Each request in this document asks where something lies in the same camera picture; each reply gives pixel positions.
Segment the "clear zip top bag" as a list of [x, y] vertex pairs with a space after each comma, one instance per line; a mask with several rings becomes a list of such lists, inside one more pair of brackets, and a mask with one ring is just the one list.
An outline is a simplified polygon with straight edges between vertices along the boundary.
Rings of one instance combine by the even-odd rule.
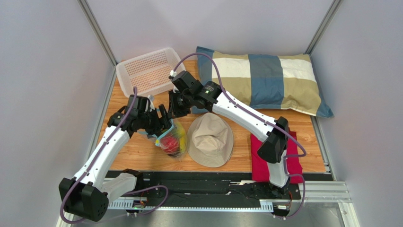
[[153, 142], [169, 157], [180, 160], [187, 151], [187, 133], [179, 121], [171, 120], [171, 123], [171, 127], [163, 130], [159, 136], [147, 134], [145, 131], [138, 131], [138, 134]]

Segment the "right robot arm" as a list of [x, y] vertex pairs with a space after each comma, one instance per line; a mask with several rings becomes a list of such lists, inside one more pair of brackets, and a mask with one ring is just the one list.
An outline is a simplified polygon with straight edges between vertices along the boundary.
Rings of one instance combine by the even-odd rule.
[[172, 118], [186, 116], [195, 107], [222, 115], [247, 129], [262, 142], [257, 153], [267, 163], [269, 182], [283, 191], [287, 189], [290, 177], [283, 159], [288, 146], [287, 119], [261, 114], [224, 91], [219, 84], [210, 81], [203, 85], [188, 71], [171, 71], [169, 79], [174, 85], [169, 93], [168, 113]]

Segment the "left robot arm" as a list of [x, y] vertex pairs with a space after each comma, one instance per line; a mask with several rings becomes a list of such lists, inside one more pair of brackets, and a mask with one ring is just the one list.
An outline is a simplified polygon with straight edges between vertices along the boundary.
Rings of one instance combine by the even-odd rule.
[[108, 182], [105, 177], [134, 133], [144, 130], [147, 135], [159, 137], [173, 126], [174, 120], [164, 105], [155, 108], [148, 97], [131, 95], [127, 105], [109, 118], [102, 139], [83, 167], [72, 178], [61, 180], [61, 220], [72, 225], [85, 220], [98, 222], [116, 199], [154, 189], [145, 187], [144, 174], [132, 169], [124, 169]]

